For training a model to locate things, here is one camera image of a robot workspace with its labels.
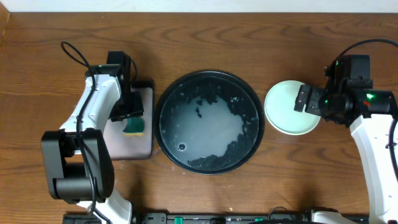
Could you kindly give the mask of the round black tray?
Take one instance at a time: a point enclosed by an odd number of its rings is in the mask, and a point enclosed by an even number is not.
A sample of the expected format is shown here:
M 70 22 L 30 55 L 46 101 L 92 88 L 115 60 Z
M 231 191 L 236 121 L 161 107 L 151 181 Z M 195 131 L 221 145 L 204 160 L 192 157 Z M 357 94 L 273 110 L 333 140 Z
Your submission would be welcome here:
M 257 151 L 265 114 L 242 78 L 202 70 L 175 80 L 154 112 L 154 134 L 164 154 L 196 174 L 218 175 L 246 163 Z

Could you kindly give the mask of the green yellow sponge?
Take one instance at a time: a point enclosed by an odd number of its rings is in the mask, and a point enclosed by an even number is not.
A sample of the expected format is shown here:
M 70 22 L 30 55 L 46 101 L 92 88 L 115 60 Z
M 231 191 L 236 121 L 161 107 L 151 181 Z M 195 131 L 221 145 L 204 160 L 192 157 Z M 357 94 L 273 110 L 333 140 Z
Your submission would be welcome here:
M 141 117 L 127 119 L 127 125 L 123 129 L 125 136 L 142 136 L 145 130 L 145 122 Z

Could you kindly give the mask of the black rectangular water tray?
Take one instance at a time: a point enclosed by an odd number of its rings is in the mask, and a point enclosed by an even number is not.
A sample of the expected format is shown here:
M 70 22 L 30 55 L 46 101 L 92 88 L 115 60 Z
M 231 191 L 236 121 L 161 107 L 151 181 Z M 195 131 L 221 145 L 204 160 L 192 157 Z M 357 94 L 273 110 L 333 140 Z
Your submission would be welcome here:
M 152 80 L 138 81 L 132 90 L 141 93 L 144 113 L 140 116 L 145 122 L 142 136 L 125 136 L 123 129 L 127 119 L 112 122 L 107 121 L 104 129 L 104 140 L 112 160 L 148 159 L 152 154 L 154 135 L 152 130 L 154 110 L 154 82 Z

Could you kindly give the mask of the pale green plate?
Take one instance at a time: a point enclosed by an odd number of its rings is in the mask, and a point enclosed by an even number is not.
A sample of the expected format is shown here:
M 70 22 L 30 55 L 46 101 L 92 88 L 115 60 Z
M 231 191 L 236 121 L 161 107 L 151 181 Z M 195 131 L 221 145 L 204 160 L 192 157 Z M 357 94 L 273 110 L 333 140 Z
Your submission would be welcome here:
M 268 122 L 284 134 L 307 134 L 320 121 L 319 116 L 294 110 L 301 85 L 302 82 L 295 80 L 279 82 L 268 91 L 264 100 L 264 112 Z

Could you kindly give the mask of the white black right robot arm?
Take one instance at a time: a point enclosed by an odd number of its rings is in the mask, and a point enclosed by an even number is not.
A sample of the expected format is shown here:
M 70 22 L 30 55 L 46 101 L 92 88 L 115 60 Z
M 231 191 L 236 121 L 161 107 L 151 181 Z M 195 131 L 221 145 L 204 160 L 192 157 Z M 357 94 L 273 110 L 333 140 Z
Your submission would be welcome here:
M 397 222 L 397 103 L 391 91 L 301 85 L 294 110 L 343 124 L 358 148 L 369 223 Z

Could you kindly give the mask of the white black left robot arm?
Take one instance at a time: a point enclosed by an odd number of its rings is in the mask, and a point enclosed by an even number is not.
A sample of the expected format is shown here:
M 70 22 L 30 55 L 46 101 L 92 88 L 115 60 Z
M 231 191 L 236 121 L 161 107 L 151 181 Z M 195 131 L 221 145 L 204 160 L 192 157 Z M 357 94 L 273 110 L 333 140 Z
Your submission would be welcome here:
M 131 90 L 131 62 L 88 67 L 85 90 L 57 131 L 44 132 L 42 155 L 52 198 L 87 209 L 82 223 L 132 223 L 132 203 L 114 189 L 114 168 L 103 133 L 108 121 L 142 116 Z

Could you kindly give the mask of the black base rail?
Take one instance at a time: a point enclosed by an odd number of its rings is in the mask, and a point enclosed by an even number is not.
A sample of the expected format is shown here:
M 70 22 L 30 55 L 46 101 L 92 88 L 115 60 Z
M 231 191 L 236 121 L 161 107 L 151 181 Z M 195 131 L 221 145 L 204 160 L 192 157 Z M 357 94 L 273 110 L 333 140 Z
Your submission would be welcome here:
M 166 213 L 133 213 L 133 224 L 240 224 L 240 223 L 310 223 L 310 212 L 290 212 L 281 208 L 273 209 L 270 214 L 265 215 L 189 215 L 189 214 L 166 214 Z M 360 224 L 368 224 L 367 215 L 345 215 L 349 221 Z M 64 214 L 63 224 L 84 223 L 116 223 L 116 221 L 100 221 L 94 215 Z

